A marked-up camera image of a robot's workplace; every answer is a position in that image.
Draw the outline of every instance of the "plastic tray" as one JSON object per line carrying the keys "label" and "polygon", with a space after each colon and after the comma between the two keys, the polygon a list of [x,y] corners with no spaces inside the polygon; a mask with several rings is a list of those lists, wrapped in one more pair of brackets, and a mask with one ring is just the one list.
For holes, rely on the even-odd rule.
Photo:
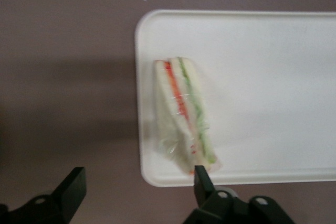
{"label": "plastic tray", "polygon": [[153,61],[191,58],[216,185],[336,180],[336,14],[157,10],[135,35],[141,172],[190,186],[156,150]]}

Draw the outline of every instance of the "plastic wrap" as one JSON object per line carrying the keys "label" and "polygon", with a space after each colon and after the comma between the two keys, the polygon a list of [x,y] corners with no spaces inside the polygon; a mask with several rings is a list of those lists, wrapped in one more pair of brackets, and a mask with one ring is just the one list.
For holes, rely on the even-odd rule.
{"label": "plastic wrap", "polygon": [[159,148],[186,173],[195,165],[218,163],[210,140],[201,88],[192,62],[172,58],[155,62]]}

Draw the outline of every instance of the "gray surface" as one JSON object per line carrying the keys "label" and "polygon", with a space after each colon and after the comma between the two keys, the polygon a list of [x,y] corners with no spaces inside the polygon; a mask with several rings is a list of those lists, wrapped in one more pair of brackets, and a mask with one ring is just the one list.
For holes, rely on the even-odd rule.
{"label": "gray surface", "polygon": [[[0,0],[0,201],[15,209],[74,166],[88,194],[72,223],[181,223],[193,190],[140,174],[134,29],[158,8],[336,11],[336,0]],[[232,186],[297,223],[334,223],[336,183]]]}

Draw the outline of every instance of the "metal bolt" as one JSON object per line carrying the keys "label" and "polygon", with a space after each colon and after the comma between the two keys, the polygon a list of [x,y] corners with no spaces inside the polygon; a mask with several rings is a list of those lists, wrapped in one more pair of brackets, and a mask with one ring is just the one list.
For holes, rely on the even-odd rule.
{"label": "metal bolt", "polygon": [[44,201],[46,201],[45,198],[39,198],[39,199],[35,200],[35,204],[41,204],[41,203],[43,203]]}
{"label": "metal bolt", "polygon": [[261,205],[268,205],[267,200],[265,200],[263,198],[256,198],[256,201]]}
{"label": "metal bolt", "polygon": [[219,191],[217,194],[220,196],[220,198],[227,198],[227,193],[224,191]]}

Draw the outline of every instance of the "green filling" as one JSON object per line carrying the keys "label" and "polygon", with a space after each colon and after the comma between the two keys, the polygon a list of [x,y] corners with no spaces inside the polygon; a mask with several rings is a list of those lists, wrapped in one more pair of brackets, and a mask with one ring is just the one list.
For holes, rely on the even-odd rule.
{"label": "green filling", "polygon": [[181,70],[182,70],[183,77],[184,77],[185,82],[187,84],[187,88],[188,88],[189,96],[191,98],[191,102],[195,106],[197,132],[198,132],[198,138],[199,138],[199,140],[201,142],[201,145],[202,145],[203,155],[205,156],[205,158],[208,160],[209,163],[214,164],[216,162],[216,157],[213,154],[213,152],[211,150],[209,150],[211,148],[207,144],[207,139],[206,139],[206,134],[205,134],[205,126],[204,126],[204,113],[203,113],[203,110],[202,110],[202,106],[199,103],[199,101],[197,100],[197,97],[196,97],[196,95],[193,91],[193,87],[191,85],[190,78],[187,74],[187,71],[185,70],[182,58],[179,57],[178,60],[179,60],[179,63],[180,63],[180,67],[181,67]]}

